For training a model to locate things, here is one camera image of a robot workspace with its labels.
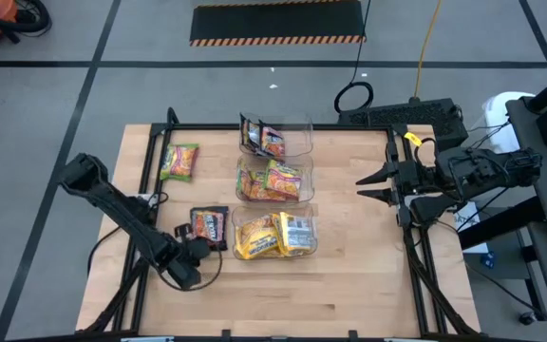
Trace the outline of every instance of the black metal frame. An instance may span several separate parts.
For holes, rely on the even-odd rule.
[[[155,153],[155,147],[157,139],[160,135],[163,135],[163,140],[160,150],[161,164],[165,156],[165,149],[170,142],[172,132],[174,130],[238,130],[239,125],[233,123],[179,123],[179,120],[172,108],[168,109],[167,122],[166,123],[152,123],[149,132],[149,141],[147,143],[145,160],[141,174],[140,193],[146,193],[148,188],[148,181],[153,163],[153,155]],[[357,126],[357,125],[342,125],[342,124],[314,124],[314,130],[356,130],[356,131],[382,131],[387,133],[387,161],[398,162],[399,153],[395,142],[396,134],[391,125],[374,125],[370,127]],[[410,150],[410,144],[406,139],[402,139],[403,151],[406,159],[412,159],[412,152]],[[405,196],[402,191],[395,187],[395,183],[399,183],[396,175],[393,179],[394,189],[393,193],[396,196],[398,203],[403,203]],[[155,193],[159,193],[162,188],[162,181],[157,178],[155,184]],[[409,234],[403,232],[406,236],[406,243],[414,244],[414,240],[410,231]],[[422,244],[422,252],[425,269],[428,276],[438,285],[436,270],[434,266],[434,258],[432,255],[431,244],[426,229],[419,229],[420,239]],[[133,266],[136,264],[136,247],[132,243],[132,240],[128,242],[128,248],[126,250],[125,261],[123,265],[122,282],[123,286],[127,286],[127,280],[130,277],[130,273]],[[50,342],[50,341],[95,341],[95,342],[108,342],[119,341],[122,337],[139,337],[139,327],[141,324],[142,306],[144,303],[144,296],[146,292],[146,280],[147,280],[148,268],[144,269],[138,277],[138,286],[135,296],[135,303],[132,312],[131,325],[129,330],[122,329],[123,317],[125,314],[125,305],[127,304],[126,298],[123,300],[122,305],[116,311],[113,317],[113,324],[111,332],[78,332],[73,335],[65,336],[51,336],[37,339],[30,339],[30,341]],[[411,287],[413,292],[413,298],[415,301],[415,311],[417,315],[419,332],[421,339],[438,340],[438,341],[514,341],[518,340],[510,339],[498,339],[489,338],[484,335],[462,335],[462,334],[448,334],[446,329],[446,321],[443,310],[440,308],[434,297],[432,296],[432,308],[434,310],[436,325],[438,332],[430,332],[427,325],[427,313],[424,306],[424,296],[422,293],[422,281],[420,280],[416,271],[410,268]],[[231,341],[245,341],[245,342],[261,342],[261,341],[292,341],[292,342],[314,342],[314,341],[326,341],[326,342],[358,342],[358,341],[372,341],[383,342],[384,338],[364,338],[359,337],[357,331],[348,331],[348,337],[274,337],[274,336],[262,336],[262,337],[232,337],[230,330],[221,331],[221,336],[174,336],[175,341],[212,341],[212,342],[231,342]]]

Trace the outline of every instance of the black and orange striped mat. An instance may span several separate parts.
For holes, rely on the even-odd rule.
[[[362,37],[358,0],[204,5],[194,9],[192,47],[348,44]]]

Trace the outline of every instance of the yellow tag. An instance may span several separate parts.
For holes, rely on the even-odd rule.
[[[417,138],[417,136],[414,135],[414,134],[411,133],[411,132],[406,132],[405,138],[407,138],[407,139],[409,139],[410,141],[412,141],[412,142],[415,144],[415,146],[418,146],[418,147],[419,147],[419,146],[422,145],[422,140],[419,139],[419,138]]]

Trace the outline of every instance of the yellow cable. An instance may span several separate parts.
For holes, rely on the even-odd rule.
[[[422,63],[424,62],[425,47],[427,47],[429,36],[432,34],[432,29],[434,28],[434,23],[436,23],[436,17],[438,17],[438,10],[441,7],[442,1],[443,0],[438,0],[438,4],[436,4],[434,16],[432,16],[432,21],[429,23],[429,29],[427,30],[427,35],[425,36],[424,44],[422,45],[422,55],[419,57],[419,64],[417,65],[417,83],[415,84],[415,94],[413,95],[413,97],[417,97],[417,94],[419,93],[419,84],[422,78]]]

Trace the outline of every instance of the black hose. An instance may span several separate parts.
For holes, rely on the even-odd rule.
[[[39,20],[32,24],[19,24],[0,19],[0,29],[8,29],[15,32],[37,32],[45,29],[50,21],[46,6],[40,0],[27,0],[27,2],[34,5],[39,11]]]

